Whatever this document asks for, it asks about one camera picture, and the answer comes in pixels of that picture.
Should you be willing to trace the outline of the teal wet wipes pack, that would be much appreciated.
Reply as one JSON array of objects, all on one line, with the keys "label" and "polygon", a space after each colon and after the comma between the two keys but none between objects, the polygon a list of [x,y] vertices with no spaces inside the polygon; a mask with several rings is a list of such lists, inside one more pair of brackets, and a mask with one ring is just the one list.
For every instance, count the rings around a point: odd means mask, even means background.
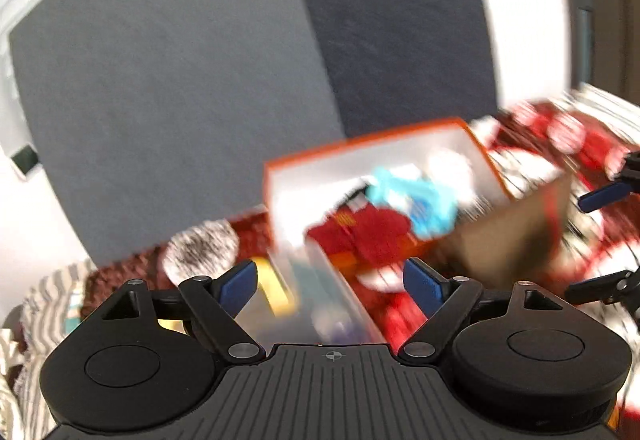
[{"label": "teal wet wipes pack", "polygon": [[367,188],[368,201],[406,216],[411,232],[420,240],[438,238],[454,228],[458,202],[446,186],[425,178],[400,178],[385,168],[375,169],[372,179]]}]

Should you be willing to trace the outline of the dark red plush toy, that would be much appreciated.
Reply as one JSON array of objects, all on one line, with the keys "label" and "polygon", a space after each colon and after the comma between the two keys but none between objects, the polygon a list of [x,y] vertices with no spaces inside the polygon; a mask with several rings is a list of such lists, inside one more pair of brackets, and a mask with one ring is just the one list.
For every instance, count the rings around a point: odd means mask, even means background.
[{"label": "dark red plush toy", "polygon": [[342,272],[356,272],[392,264],[414,249],[418,240],[408,217],[392,208],[366,205],[338,208],[322,223],[306,230],[329,262]]}]

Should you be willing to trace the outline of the red floral fleece blanket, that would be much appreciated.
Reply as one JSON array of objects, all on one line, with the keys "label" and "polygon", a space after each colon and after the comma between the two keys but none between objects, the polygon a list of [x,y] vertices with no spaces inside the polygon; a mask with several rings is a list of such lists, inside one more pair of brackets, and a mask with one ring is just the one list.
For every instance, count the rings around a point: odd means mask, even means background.
[{"label": "red floral fleece blanket", "polygon": [[241,322],[265,348],[398,347],[424,321],[402,286],[411,256],[492,288],[633,269],[638,200],[590,214],[577,200],[638,146],[638,108],[588,91],[272,160],[265,207],[229,222],[258,267]]}]

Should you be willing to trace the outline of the clear plastic storage box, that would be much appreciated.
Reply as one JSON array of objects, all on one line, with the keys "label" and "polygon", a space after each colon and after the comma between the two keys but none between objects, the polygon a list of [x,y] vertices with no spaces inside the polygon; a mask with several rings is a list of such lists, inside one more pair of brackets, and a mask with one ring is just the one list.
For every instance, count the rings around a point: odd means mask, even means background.
[{"label": "clear plastic storage box", "polygon": [[269,351],[277,344],[380,344],[384,337],[352,288],[312,243],[256,257],[258,287],[236,317]]}]

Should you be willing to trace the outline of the brown plaid zipper pouch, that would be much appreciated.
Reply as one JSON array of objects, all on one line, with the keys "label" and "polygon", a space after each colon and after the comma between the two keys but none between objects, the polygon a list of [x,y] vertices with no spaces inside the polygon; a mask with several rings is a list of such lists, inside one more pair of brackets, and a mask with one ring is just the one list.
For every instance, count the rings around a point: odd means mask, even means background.
[{"label": "brown plaid zipper pouch", "polygon": [[561,248],[573,180],[563,171],[518,200],[457,226],[434,248],[435,266],[489,288],[538,280]]}]

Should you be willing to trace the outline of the orange cardboard box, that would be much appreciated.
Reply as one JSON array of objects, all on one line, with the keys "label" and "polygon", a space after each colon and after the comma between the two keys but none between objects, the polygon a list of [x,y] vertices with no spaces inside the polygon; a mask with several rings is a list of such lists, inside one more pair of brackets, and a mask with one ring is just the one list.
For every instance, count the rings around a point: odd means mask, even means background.
[{"label": "orange cardboard box", "polygon": [[273,243],[316,245],[345,274],[418,256],[468,212],[508,204],[461,119],[386,130],[266,163]]}]

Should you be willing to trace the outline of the striped bedsheet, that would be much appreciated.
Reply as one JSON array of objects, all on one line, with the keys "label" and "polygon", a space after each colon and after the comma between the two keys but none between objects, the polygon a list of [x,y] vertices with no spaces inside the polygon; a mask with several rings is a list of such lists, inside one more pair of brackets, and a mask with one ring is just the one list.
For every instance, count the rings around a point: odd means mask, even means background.
[{"label": "striped bedsheet", "polygon": [[20,307],[21,337],[1,331],[1,437],[43,439],[55,427],[40,390],[47,356],[80,323],[88,276],[87,259],[56,270],[27,292]]}]

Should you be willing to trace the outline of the grey headboard panel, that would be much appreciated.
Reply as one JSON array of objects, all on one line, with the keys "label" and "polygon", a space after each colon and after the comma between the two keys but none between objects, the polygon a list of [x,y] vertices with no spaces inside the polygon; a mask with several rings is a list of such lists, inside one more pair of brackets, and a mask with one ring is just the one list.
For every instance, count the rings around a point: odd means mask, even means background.
[{"label": "grey headboard panel", "polygon": [[343,133],[303,0],[42,0],[10,50],[97,264],[256,206],[267,160]]}]

